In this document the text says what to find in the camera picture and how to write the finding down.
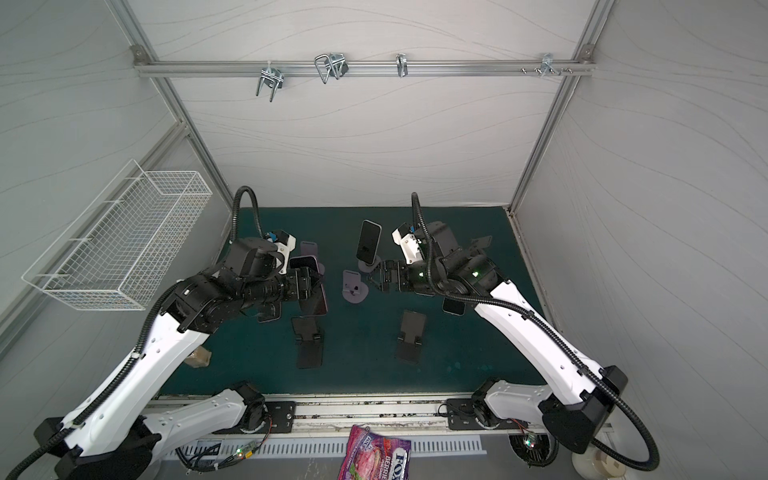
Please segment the left metal U-bolt clamp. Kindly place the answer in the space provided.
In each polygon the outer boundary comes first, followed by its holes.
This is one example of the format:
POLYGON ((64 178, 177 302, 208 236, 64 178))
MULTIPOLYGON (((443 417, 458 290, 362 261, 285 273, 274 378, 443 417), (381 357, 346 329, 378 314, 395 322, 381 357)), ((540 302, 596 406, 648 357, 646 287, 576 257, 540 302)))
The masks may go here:
POLYGON ((268 62, 267 66, 260 72, 255 95, 259 96, 262 92, 269 92, 269 102, 273 102, 276 93, 283 88, 283 84, 283 72, 268 62))

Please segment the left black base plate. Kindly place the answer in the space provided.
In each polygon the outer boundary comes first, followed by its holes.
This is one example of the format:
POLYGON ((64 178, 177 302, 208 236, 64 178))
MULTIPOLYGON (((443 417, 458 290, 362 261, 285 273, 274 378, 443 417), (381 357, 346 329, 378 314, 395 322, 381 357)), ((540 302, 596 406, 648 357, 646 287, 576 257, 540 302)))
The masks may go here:
POLYGON ((292 401, 266 401, 250 406, 237 426, 240 433, 290 433, 295 419, 296 403, 292 401))

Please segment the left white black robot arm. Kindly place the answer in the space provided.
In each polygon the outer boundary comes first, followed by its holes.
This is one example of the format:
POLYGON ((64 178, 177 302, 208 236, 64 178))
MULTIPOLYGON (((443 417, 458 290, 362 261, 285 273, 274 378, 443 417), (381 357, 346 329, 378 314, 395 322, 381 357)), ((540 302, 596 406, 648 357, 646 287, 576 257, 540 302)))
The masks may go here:
POLYGON ((35 431, 38 448, 8 478, 20 478, 50 454, 58 459, 54 471, 59 479, 138 479, 169 451, 202 435, 260 426, 263 398, 245 382, 170 413, 142 413, 171 374, 224 322, 248 309, 256 309, 260 322, 274 321, 285 302, 304 310, 314 306, 322 276, 309 265, 291 266, 292 235, 276 230, 239 237, 243 196, 258 203, 252 188, 236 191, 224 259, 161 294, 122 364, 80 406, 42 422, 35 431))

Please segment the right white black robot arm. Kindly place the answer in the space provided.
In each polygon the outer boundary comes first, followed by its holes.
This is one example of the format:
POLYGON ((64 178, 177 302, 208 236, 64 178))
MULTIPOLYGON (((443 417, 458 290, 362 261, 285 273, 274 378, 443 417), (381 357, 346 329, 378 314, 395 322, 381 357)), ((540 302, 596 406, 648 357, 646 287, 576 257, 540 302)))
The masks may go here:
POLYGON ((372 282, 383 292, 396 289, 439 297, 448 310, 466 307, 498 330, 536 368, 542 387, 487 380, 472 397, 475 421, 493 429, 505 420, 544 427, 549 448, 583 454, 594 447, 619 464, 642 472, 660 465, 657 443, 640 416, 622 398, 626 374, 616 365, 601 366, 576 349, 526 300, 514 282, 473 243, 461 247, 450 228, 426 221, 418 194, 411 195, 412 220, 398 227, 393 240, 403 253, 398 261, 375 267, 372 282), (644 459, 622 454, 597 437, 619 410, 647 449, 644 459))

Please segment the round stand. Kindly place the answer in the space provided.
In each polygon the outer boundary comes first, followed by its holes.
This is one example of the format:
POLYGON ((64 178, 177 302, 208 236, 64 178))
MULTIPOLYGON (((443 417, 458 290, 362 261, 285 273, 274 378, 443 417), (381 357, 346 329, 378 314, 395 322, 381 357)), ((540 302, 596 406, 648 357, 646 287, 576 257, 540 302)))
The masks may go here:
POLYGON ((380 264, 381 264, 381 258, 379 256, 376 256, 374 260, 371 261, 370 263, 366 263, 363 260, 359 260, 357 266, 360 272, 368 274, 368 273, 374 272, 379 267, 380 264))
POLYGON ((475 238, 471 240, 471 251, 484 251, 492 244, 493 237, 491 235, 475 238))
POLYGON ((300 254, 302 256, 310 256, 315 259, 320 275, 325 274, 325 265, 319 260, 319 246, 313 241, 301 241, 299 246, 300 254))
POLYGON ((365 284, 358 271, 344 270, 342 297, 351 304, 362 303, 369 294, 369 287, 365 284))

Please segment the small metal bracket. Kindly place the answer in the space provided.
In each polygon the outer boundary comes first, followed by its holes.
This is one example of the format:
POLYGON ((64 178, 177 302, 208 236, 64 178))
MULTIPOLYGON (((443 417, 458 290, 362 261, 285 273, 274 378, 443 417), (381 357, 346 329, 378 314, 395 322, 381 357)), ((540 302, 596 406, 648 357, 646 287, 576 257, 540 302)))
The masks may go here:
POLYGON ((398 53, 395 57, 397 75, 399 78, 405 78, 408 75, 407 57, 404 53, 398 53))

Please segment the white vent grille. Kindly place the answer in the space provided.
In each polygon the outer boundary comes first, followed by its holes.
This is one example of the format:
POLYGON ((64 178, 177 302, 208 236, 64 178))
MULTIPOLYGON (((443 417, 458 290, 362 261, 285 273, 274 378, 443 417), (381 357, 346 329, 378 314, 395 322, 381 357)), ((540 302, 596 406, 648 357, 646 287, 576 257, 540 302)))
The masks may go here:
MULTIPOLYGON (((414 458, 436 458, 453 456, 482 456, 487 451, 479 435, 437 435, 410 436, 411 452, 414 458)), ((197 440, 181 448, 187 458, 208 448, 217 447, 218 456, 204 456, 204 461, 223 459, 234 454, 246 444, 245 439, 197 440)), ((256 451, 251 459, 310 459, 342 458, 346 453, 346 438, 342 437, 286 437, 268 439, 264 447, 256 451)))

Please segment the front right folding stand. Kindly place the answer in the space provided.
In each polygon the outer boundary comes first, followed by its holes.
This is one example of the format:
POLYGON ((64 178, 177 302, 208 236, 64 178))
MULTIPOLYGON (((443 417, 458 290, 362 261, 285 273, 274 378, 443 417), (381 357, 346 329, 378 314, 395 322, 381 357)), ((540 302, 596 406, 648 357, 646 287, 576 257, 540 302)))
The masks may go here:
POLYGON ((412 364, 419 363, 426 320, 425 314, 410 310, 403 312, 395 350, 397 359, 412 364))

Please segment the aluminium cross bar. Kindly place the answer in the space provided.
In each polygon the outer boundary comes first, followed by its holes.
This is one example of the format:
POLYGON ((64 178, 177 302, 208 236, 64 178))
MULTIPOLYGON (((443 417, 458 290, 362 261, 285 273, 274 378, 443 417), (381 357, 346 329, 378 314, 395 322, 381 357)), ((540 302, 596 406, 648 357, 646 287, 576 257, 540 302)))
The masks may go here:
MULTIPOLYGON (((534 60, 415 60, 407 58, 406 77, 538 77, 523 75, 521 67, 538 65, 534 60)), ((589 76, 596 65, 554 59, 558 66, 573 70, 570 76, 589 76)), ((268 61, 157 61, 137 64, 134 69, 145 78, 257 78, 268 61)), ((271 61, 285 78, 318 78, 314 61, 271 61)), ((399 78, 395 59, 347 60, 346 78, 399 78)))

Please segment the phone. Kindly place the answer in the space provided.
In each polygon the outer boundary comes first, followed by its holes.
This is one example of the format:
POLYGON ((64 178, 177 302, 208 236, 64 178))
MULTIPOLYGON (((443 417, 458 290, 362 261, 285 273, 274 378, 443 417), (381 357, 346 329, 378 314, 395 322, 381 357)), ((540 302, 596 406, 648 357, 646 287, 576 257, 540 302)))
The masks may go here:
POLYGON ((298 256, 289 261, 291 269, 310 269, 315 273, 315 288, 308 300, 298 300, 301 312, 305 316, 324 316, 328 313, 328 305, 323 285, 324 275, 318 272, 317 263, 310 256, 298 256))
POLYGON ((444 298, 442 302, 442 311, 453 316, 463 316, 466 312, 466 304, 462 301, 444 298))
POLYGON ((375 263, 382 227, 371 220, 363 220, 357 244, 356 258, 366 265, 375 263))

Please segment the centre metal U-bolt clamp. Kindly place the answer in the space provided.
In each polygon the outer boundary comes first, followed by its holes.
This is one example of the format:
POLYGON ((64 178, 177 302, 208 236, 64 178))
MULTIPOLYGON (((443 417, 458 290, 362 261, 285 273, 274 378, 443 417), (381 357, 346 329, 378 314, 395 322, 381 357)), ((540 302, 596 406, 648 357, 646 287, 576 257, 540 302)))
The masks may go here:
POLYGON ((349 71, 349 65, 343 53, 320 54, 315 57, 314 66, 323 84, 327 84, 331 78, 339 80, 349 71))

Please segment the right metal bolt bracket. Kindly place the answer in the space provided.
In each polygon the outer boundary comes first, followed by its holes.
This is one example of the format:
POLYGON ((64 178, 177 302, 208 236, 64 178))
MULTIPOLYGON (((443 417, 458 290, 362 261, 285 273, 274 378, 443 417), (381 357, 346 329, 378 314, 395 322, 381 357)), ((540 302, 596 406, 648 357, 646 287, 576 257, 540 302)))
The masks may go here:
POLYGON ((521 67, 520 72, 523 75, 536 75, 538 77, 563 77, 570 76, 573 70, 568 66, 562 67, 555 64, 551 54, 545 54, 538 65, 530 68, 521 67))

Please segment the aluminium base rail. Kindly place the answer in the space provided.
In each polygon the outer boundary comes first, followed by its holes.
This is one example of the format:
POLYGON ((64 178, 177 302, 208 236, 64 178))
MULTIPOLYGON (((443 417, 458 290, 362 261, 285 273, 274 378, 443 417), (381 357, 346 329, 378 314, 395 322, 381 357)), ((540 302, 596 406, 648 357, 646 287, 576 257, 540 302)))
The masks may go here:
POLYGON ((296 403, 295 419, 287 437, 344 437, 353 425, 368 427, 376 433, 405 438, 408 436, 483 434, 543 434, 545 428, 526 413, 511 419, 530 423, 527 431, 469 430, 451 431, 447 419, 436 414, 447 399, 469 398, 469 392, 403 393, 403 394, 267 394, 266 401, 296 403))

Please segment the metal u-bolt clamp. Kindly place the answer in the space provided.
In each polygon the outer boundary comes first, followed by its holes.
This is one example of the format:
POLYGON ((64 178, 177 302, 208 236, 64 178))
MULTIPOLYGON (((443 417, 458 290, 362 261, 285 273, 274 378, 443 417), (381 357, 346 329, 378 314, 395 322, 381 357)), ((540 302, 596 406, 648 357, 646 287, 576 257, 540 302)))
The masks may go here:
POLYGON ((315 57, 314 66, 323 84, 327 84, 331 78, 339 80, 349 71, 349 65, 343 53, 320 54, 315 57))
POLYGON ((259 96, 262 92, 269 92, 269 102, 273 102, 276 93, 283 88, 283 84, 283 72, 268 62, 267 66, 260 72, 255 95, 259 96))

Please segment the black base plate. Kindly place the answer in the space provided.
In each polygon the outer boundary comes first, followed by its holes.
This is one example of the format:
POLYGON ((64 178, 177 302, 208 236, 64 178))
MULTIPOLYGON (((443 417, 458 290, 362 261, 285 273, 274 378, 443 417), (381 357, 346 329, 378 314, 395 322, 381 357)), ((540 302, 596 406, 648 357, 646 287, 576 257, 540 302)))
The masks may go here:
POLYGON ((250 406, 237 426, 240 433, 290 433, 295 419, 296 403, 292 401, 266 401, 250 406))
POLYGON ((482 401, 451 398, 437 408, 436 414, 447 419, 451 431, 515 430, 525 432, 530 423, 519 419, 500 419, 482 401))

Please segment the black capped glass bottle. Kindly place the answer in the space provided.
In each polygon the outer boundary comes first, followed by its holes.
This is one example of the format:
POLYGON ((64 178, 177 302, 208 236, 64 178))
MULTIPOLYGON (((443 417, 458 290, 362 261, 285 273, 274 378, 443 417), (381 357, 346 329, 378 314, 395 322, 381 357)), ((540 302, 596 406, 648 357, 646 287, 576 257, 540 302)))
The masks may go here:
POLYGON ((211 359, 212 352, 203 346, 198 346, 184 359, 184 364, 195 369, 206 368, 210 365, 211 359))

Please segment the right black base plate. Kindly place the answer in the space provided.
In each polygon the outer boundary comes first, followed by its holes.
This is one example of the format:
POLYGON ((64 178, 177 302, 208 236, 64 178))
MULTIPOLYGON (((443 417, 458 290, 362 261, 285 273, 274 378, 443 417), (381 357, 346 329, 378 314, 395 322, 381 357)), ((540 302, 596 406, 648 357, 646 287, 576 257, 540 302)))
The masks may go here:
POLYGON ((500 419, 482 401, 451 398, 437 408, 436 414, 447 419, 451 431, 515 430, 525 432, 530 423, 519 419, 500 419))

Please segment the front left folding stand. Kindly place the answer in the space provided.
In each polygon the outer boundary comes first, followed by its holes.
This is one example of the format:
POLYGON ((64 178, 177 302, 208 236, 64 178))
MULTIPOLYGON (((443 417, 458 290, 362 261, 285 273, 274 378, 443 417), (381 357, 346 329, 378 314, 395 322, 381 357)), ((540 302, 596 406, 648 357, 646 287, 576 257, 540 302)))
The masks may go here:
POLYGON ((291 324, 298 346, 297 368, 314 369, 321 367, 323 364, 324 336, 317 318, 313 316, 294 317, 291 324))

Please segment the folding stand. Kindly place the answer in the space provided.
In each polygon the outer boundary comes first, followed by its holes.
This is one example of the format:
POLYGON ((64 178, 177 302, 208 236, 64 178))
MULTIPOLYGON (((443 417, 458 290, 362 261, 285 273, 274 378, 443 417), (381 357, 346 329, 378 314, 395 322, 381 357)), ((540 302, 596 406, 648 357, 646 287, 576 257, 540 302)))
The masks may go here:
POLYGON ((412 364, 419 363, 426 320, 425 314, 410 310, 403 312, 395 350, 397 359, 412 364))
POLYGON ((291 324, 298 346, 297 368, 314 369, 321 367, 323 364, 324 336, 317 318, 313 316, 294 317, 291 324))

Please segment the pink snack bag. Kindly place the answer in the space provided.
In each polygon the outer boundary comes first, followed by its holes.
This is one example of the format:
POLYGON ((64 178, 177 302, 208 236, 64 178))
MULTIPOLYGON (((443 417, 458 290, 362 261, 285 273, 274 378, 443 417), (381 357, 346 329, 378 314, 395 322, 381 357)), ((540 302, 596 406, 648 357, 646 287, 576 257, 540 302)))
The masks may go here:
POLYGON ((353 425, 338 480, 407 480, 412 442, 353 425))

